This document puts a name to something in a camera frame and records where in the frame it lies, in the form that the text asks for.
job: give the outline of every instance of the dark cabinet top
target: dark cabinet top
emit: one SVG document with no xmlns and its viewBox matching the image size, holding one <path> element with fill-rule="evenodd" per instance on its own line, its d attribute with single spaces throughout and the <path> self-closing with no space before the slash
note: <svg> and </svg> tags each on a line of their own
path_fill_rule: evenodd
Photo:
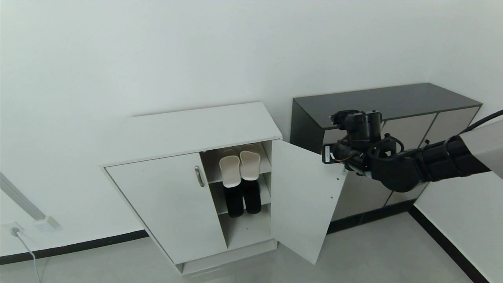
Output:
<svg viewBox="0 0 503 283">
<path fill-rule="evenodd" d="M 482 105 L 430 83 L 304 96 L 293 100 L 326 129 L 335 128 L 329 117 L 341 110 L 378 110 L 384 120 L 392 120 Z"/>
</svg>

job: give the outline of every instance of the slipper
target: slipper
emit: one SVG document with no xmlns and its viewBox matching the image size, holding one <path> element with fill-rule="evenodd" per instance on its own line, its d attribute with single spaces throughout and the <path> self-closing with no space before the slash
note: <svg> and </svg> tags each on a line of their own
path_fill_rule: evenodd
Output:
<svg viewBox="0 0 503 283">
<path fill-rule="evenodd" d="M 260 150 L 256 145 L 243 146 L 239 153 L 241 158 L 241 178 L 246 181 L 255 181 L 260 174 Z"/>
<path fill-rule="evenodd" d="M 239 157 L 235 150 L 226 150 L 219 162 L 222 172 L 222 183 L 226 188 L 236 187 L 241 183 L 239 174 Z"/>
</svg>

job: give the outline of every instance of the metal handle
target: metal handle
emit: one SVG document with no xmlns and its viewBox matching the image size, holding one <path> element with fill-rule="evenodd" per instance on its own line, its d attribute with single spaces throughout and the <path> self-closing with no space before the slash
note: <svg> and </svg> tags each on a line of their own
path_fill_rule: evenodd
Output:
<svg viewBox="0 0 503 283">
<path fill-rule="evenodd" d="M 199 185 L 201 187 L 204 187 L 204 182 L 203 182 L 203 178 L 201 178 L 201 171 L 199 171 L 199 166 L 194 167 L 194 169 L 196 170 L 196 176 L 197 176 L 197 180 L 199 181 Z"/>
</svg>

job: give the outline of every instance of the gray tile floor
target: gray tile floor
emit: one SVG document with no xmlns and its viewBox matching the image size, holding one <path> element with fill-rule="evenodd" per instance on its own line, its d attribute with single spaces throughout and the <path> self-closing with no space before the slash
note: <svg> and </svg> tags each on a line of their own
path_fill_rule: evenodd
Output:
<svg viewBox="0 0 503 283">
<path fill-rule="evenodd" d="M 471 280 L 407 213 L 327 236 L 312 265 L 288 248 L 180 276 L 149 238 L 37 260 L 44 283 L 321 283 Z M 36 282 L 33 263 L 0 266 L 1 283 Z"/>
</svg>

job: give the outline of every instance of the wall socket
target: wall socket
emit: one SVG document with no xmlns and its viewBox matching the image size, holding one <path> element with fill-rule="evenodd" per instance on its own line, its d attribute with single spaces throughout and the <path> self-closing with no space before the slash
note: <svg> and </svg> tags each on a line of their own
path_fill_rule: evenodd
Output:
<svg viewBox="0 0 503 283">
<path fill-rule="evenodd" d="M 46 216 L 44 219 L 35 221 L 33 226 L 37 228 L 40 232 L 52 232 L 56 231 L 59 224 L 52 218 L 52 216 Z"/>
<path fill-rule="evenodd" d="M 12 228 L 18 228 L 20 232 L 24 231 L 23 227 L 21 227 L 19 224 L 17 224 L 16 222 L 11 222 L 11 223 L 5 223 L 5 224 L 2 224 L 0 225 L 0 230 L 2 231 L 7 231 L 8 233 L 11 232 L 11 229 Z"/>
</svg>

